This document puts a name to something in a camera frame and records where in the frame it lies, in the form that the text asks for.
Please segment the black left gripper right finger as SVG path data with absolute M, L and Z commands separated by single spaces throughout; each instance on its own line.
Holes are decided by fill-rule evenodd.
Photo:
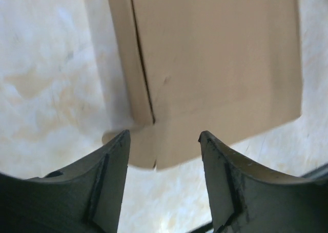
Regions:
M 327 232 L 327 166 L 295 177 L 199 136 L 215 232 Z

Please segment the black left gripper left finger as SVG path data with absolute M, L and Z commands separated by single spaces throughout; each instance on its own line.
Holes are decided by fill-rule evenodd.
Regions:
M 43 178 L 1 174 L 1 232 L 117 232 L 130 141 L 122 131 Z

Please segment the brown cardboard box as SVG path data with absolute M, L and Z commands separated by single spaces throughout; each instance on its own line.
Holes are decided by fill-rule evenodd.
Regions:
M 298 0 L 109 0 L 135 127 L 131 165 L 200 155 L 301 116 Z

